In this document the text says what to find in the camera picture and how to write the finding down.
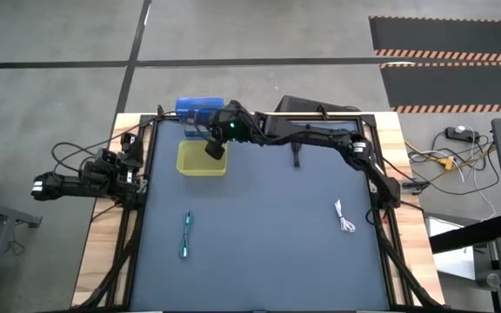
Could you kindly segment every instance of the black floor mat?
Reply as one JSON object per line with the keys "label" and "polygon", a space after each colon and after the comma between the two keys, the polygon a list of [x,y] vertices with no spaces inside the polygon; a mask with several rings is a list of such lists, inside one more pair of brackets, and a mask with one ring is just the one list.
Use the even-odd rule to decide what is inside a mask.
{"label": "black floor mat", "polygon": [[501,61],[501,21],[428,17],[370,17],[376,53]]}
{"label": "black floor mat", "polygon": [[382,64],[400,113],[501,112],[501,62]]}

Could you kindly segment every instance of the yellow bin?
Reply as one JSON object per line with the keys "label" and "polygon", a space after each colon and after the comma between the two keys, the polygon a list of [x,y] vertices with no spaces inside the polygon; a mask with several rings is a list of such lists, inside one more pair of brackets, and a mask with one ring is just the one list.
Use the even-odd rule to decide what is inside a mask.
{"label": "yellow bin", "polygon": [[186,176],[222,176],[227,168],[227,144],[221,159],[216,160],[206,151],[205,140],[184,140],[179,143],[177,170]]}

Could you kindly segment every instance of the dark blue mat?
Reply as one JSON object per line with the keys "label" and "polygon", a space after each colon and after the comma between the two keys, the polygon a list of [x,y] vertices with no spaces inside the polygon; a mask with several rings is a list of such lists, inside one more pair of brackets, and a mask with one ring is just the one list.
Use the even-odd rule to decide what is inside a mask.
{"label": "dark blue mat", "polygon": [[[229,143],[225,176],[183,176],[184,139],[182,125],[159,124],[131,310],[388,309],[362,172],[331,149],[303,146],[296,170],[289,145]],[[353,234],[339,227],[338,198]]]}

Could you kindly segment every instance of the concrete floor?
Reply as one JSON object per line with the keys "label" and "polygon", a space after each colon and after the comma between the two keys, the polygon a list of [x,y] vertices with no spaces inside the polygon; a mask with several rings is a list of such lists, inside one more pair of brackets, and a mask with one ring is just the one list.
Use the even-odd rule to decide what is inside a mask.
{"label": "concrete floor", "polygon": [[[0,62],[125,60],[141,6],[142,0],[0,0]],[[501,0],[156,0],[139,59],[373,57],[369,15],[501,19]],[[93,200],[35,202],[31,182],[51,170],[54,143],[83,145],[109,135],[123,75],[123,69],[0,70],[0,203],[43,216],[39,230],[17,230],[27,250],[7,257],[1,270],[0,312],[69,305]],[[200,96],[273,110],[285,94],[368,111],[389,109],[377,66],[342,65],[137,69],[126,111],[155,111],[159,103],[172,109],[177,97]],[[494,117],[501,113],[400,119],[404,137],[425,149],[445,126],[469,125],[487,133]],[[426,176],[439,170],[416,168]],[[490,170],[478,174],[480,186],[492,180]],[[448,190],[473,188],[458,174],[440,183]],[[501,185],[484,193],[501,213]],[[478,219],[491,214],[479,194],[442,196],[428,189],[421,200],[431,212]],[[442,284],[454,308],[491,310],[488,292],[449,277]]]}

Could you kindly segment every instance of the warning stripe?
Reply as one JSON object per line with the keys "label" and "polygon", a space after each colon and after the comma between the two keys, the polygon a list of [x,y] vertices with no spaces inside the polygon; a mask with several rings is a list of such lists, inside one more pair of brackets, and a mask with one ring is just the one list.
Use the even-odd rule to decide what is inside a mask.
{"label": "warning stripe", "polygon": [[415,20],[426,20],[426,21],[456,21],[456,22],[467,22],[467,23],[468,22],[501,23],[501,20],[470,19],[470,18],[369,16],[369,19],[373,18],[415,19]]}
{"label": "warning stripe", "polygon": [[457,51],[430,51],[430,50],[395,50],[380,49],[374,50],[377,56],[383,57],[422,57],[422,58],[443,58],[450,60],[466,61],[501,61],[501,53],[477,53],[477,52],[457,52]]}
{"label": "warning stripe", "polygon": [[397,113],[501,112],[501,104],[398,105],[392,109]]}
{"label": "warning stripe", "polygon": [[501,62],[447,62],[447,63],[384,63],[381,69],[386,67],[454,67],[454,66],[501,66]]}

